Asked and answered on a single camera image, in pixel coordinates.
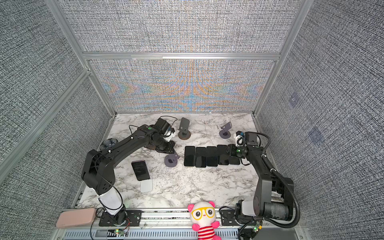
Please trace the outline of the phone with pink edge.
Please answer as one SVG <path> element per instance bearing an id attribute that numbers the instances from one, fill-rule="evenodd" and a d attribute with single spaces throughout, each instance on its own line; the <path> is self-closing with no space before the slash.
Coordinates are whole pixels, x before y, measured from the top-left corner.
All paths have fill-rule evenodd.
<path id="1" fill-rule="evenodd" d="M 135 176 L 138 181 L 150 180 L 150 173 L 145 160 L 131 162 Z"/>

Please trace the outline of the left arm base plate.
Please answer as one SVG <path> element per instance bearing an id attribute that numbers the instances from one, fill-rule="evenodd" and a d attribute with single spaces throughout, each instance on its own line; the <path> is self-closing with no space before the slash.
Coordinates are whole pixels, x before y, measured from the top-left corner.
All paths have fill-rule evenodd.
<path id="1" fill-rule="evenodd" d="M 124 210 L 113 216 L 104 211 L 99 221 L 99 227 L 138 227 L 142 213 L 140 210 Z"/>

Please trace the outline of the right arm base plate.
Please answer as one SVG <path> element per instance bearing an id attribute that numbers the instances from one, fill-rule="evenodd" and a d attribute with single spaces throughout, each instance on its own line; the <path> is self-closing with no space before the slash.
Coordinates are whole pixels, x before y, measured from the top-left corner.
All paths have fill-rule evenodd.
<path id="1" fill-rule="evenodd" d="M 230 208 L 219 209 L 218 213 L 220 214 L 222 226 L 226 227 L 243 226 L 249 221 L 251 221 L 251 226 L 255 226 L 263 220 L 256 217 L 243 216 L 241 214 L 236 215 L 236 211 Z"/>

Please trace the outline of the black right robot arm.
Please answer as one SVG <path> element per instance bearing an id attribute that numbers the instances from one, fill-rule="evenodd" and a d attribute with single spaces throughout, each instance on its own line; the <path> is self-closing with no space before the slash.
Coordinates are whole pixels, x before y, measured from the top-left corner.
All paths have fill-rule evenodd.
<path id="1" fill-rule="evenodd" d="M 270 137 L 263 133 L 238 131 L 234 138 L 236 143 L 227 146 L 226 154 L 247 160 L 259 178 L 253 198 L 236 204 L 235 219 L 240 223 L 265 220 L 281 228 L 294 227 L 300 220 L 294 183 L 283 177 L 269 160 Z"/>

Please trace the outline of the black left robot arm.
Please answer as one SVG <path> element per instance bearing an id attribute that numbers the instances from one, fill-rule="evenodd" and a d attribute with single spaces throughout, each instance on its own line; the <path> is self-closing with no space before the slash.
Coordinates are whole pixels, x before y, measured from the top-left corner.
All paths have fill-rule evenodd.
<path id="1" fill-rule="evenodd" d="M 91 150 L 86 155 L 81 178 L 93 189 L 105 210 L 105 216 L 115 226 L 127 221 L 126 206 L 121 193 L 115 187 L 115 168 L 128 156 L 141 148 L 161 154 L 174 154 L 175 129 L 172 124 L 159 118 L 154 125 L 142 125 L 130 136 L 111 148 Z"/>

